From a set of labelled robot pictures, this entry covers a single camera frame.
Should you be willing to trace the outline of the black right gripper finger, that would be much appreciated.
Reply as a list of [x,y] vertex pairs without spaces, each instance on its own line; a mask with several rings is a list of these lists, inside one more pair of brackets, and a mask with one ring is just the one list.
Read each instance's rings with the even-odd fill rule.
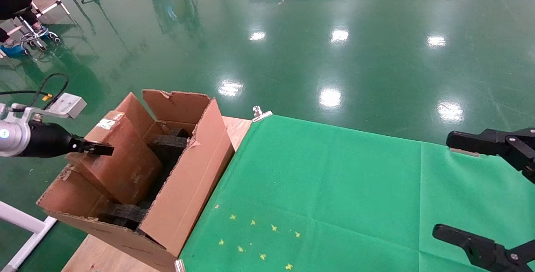
[[472,266],[489,272],[533,272],[529,263],[535,260],[534,240],[506,249],[494,240],[445,224],[433,227],[433,237],[460,247]]
[[535,129],[506,132],[485,129],[480,134],[452,131],[446,145],[455,150],[500,156],[522,175],[535,182]]

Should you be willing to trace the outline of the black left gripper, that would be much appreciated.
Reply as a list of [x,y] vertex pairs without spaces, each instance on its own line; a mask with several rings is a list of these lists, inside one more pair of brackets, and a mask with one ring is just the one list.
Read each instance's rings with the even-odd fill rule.
[[29,157],[54,158],[71,152],[111,156],[114,147],[82,140],[56,123],[29,122]]

